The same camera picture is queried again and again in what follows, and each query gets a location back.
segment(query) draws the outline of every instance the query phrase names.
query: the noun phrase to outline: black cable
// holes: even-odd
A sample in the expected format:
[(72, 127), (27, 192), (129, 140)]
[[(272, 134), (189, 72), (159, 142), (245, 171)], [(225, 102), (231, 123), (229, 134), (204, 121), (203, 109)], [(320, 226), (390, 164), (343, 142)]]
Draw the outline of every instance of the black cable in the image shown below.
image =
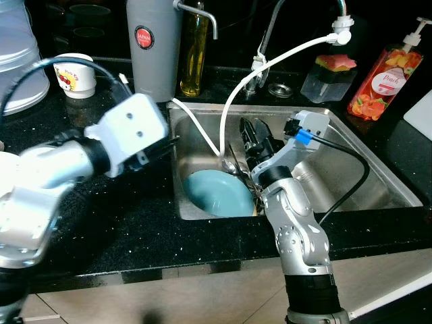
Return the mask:
[(88, 66), (90, 68), (93, 68), (96, 71), (99, 71), (100, 73), (102, 73), (106, 77), (108, 77), (113, 88), (119, 86), (125, 92), (124, 94), (127, 97), (130, 96), (130, 93), (128, 92), (128, 90), (126, 89), (126, 87), (124, 86), (123, 83), (121, 83), (120, 81), (115, 79), (114, 76), (108, 70), (106, 70), (105, 68), (101, 67), (100, 65), (98, 65), (92, 61), (89, 61), (87, 59), (79, 59), (77, 57), (53, 57), (50, 59), (43, 59), (43, 60), (36, 62), (36, 63), (33, 63), (32, 65), (25, 68), (22, 72), (22, 75), (18, 78), (13, 79), (9, 88), (7, 88), (6, 91), (4, 92), (4, 95), (3, 95), (3, 98), (1, 99), (1, 104), (0, 104), (0, 133), (1, 133), (1, 126), (3, 125), (3, 114), (5, 113), (5, 110), (6, 110), (6, 104), (9, 102), (9, 100), (14, 95), (16, 89), (36, 71), (39, 71), (39, 70), (41, 70), (47, 66), (50, 66), (50, 65), (53, 65), (56, 63), (78, 63), (78, 64)]
[[(221, 32), (222, 30), (225, 30), (225, 29), (227, 29), (229, 27), (235, 26), (235, 25), (239, 24), (240, 22), (247, 21), (247, 20), (255, 17), (257, 14), (262, 15), (264, 9), (267, 9), (268, 7), (270, 7), (271, 5), (273, 5), (277, 1), (279, 1), (279, 0), (273, 0), (272, 2), (269, 2), (268, 4), (262, 6), (261, 8), (257, 8), (256, 11), (254, 13), (250, 14), (249, 16), (243, 17), (243, 18), (237, 20), (236, 22), (233, 22), (233, 23), (228, 24), (226, 26), (220, 27), (220, 28), (217, 29), (217, 31)], [(213, 33), (213, 31), (210, 31), (210, 32), (207, 33), (207, 35), (211, 35), (212, 33)]]
[(333, 206), (330, 207), (330, 209), (326, 212), (324, 217), (319, 221), (319, 224), (321, 225), (325, 221), (325, 219), (327, 217), (329, 217), (329, 215), (335, 209), (337, 209), (340, 205), (342, 205), (342, 203), (344, 203), (344, 201), (347, 200), (349, 196), (351, 196), (357, 189), (360, 188), (360, 186), (366, 181), (371, 168), (369, 167), (369, 164), (367, 163), (365, 158), (362, 157), (360, 154), (358, 154), (356, 151), (352, 150), (351, 148), (344, 147), (342, 145), (333, 143), (329, 140), (325, 140), (324, 138), (321, 138), (321, 137), (318, 137), (315, 135), (312, 137), (312, 139), (321, 143), (321, 144), (327, 145), (333, 149), (337, 149), (339, 151), (342, 151), (342, 152), (348, 153), (349, 155), (352, 155), (353, 157), (358, 159), (360, 161), (360, 163), (362, 163), (363, 168), (364, 168), (363, 175), (362, 175), (361, 179), (359, 181), (357, 181), (357, 183), (345, 195), (343, 195), (343, 197), (341, 199), (339, 199)]

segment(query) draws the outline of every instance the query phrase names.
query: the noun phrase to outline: pump nozzle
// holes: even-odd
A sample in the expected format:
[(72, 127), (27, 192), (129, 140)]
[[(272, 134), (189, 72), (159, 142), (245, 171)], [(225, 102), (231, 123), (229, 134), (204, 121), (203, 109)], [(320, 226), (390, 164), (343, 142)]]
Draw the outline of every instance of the pump nozzle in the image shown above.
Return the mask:
[(417, 46), (420, 43), (420, 31), (423, 29), (423, 27), (432, 24), (432, 20), (426, 18), (418, 17), (417, 20), (420, 22), (417, 30), (415, 32), (412, 32), (411, 34), (406, 35), (404, 38), (405, 45), (402, 50), (406, 53), (411, 50), (411, 47)]

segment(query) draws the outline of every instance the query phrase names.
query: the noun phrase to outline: yellow liquid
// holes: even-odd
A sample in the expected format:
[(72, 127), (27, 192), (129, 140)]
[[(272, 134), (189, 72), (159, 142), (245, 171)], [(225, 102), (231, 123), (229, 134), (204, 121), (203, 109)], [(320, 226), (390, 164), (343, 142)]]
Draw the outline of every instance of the yellow liquid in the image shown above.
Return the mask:
[(196, 13), (187, 14), (183, 28), (184, 56), (180, 88), (189, 97), (197, 97), (200, 94), (208, 25), (208, 18)]

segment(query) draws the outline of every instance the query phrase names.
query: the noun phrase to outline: soap dispenser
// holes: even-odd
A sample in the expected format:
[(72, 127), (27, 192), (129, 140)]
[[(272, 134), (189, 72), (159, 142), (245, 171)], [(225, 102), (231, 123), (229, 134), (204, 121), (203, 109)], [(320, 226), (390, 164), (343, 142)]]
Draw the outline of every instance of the soap dispenser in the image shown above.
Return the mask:
[(135, 92), (157, 103), (170, 101), (176, 92), (184, 10), (208, 17), (217, 39), (215, 17), (181, 0), (128, 0), (126, 4)]
[(404, 44), (390, 45), (383, 50), (354, 98), (348, 105), (348, 113), (365, 120), (376, 121), (388, 108), (394, 97), (423, 60), (416, 49), (420, 43), (420, 31), (432, 20), (418, 17), (417, 30), (407, 34)]

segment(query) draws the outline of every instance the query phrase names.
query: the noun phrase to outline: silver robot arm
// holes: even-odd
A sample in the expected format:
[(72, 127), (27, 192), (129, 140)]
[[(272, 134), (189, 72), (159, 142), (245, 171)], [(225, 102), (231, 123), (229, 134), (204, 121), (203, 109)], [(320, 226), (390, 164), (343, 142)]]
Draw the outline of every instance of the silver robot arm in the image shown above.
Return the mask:
[[(324, 135), (329, 118), (301, 111), (295, 119), (313, 134)], [(290, 168), (313, 154), (319, 143), (304, 144), (289, 138), (284, 144), (273, 138), (267, 124), (243, 119), (240, 132), (251, 177), (263, 190), (264, 212), (275, 233), (277, 251), (290, 302), (289, 324), (347, 324), (341, 308), (329, 258), (329, 240), (317, 223), (303, 187)]]
[(61, 146), (36, 146), (20, 156), (0, 155), (0, 324), (21, 323), (28, 268), (46, 252), (61, 199), (94, 175), (114, 178), (125, 165), (137, 169), (147, 164), (146, 152), (168, 135), (168, 128), (151, 98), (134, 94), (84, 135)]

